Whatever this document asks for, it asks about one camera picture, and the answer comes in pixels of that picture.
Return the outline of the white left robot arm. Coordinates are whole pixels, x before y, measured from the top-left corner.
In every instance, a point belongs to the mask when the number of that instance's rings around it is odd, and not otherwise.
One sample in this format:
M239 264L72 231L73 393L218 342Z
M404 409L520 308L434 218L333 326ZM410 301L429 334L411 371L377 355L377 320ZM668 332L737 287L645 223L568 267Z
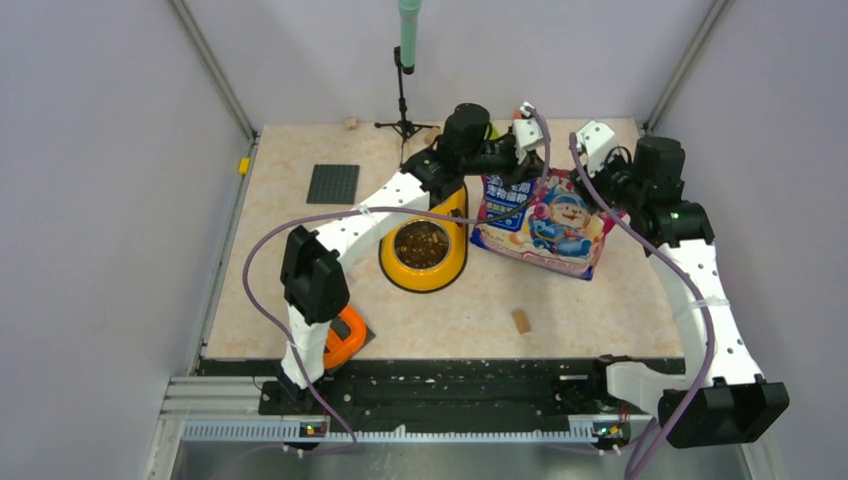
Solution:
M536 149L549 144L541 120L525 102L507 132L492 138L489 112L463 103L440 135L366 200L314 229L300 222L289 232L281 269L290 330L281 367L289 384L304 390L323 376L330 324L350 301L346 270L409 218L429 214L459 191L466 177L524 180Z

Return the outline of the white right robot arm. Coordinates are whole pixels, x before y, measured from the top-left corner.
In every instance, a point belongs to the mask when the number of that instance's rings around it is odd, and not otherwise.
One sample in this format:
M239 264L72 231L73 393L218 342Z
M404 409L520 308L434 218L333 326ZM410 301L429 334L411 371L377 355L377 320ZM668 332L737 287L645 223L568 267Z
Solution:
M686 158L667 137L638 140L629 153L615 138L574 134L575 180L593 208L621 224L643 248L672 308L685 370L661 373L627 356L604 355L594 382L606 396L652 415L675 448L752 443L790 404L747 350L718 272L715 235L705 209L684 198Z

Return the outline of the pink blue pet food bag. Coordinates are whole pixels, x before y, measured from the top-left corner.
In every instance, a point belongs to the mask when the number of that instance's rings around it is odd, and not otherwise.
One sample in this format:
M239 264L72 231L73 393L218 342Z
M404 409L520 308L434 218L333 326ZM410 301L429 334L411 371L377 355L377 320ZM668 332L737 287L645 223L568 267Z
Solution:
M539 196L511 217L475 225L470 243L559 274L592 279L616 223L605 212L590 211L570 174L550 170Z

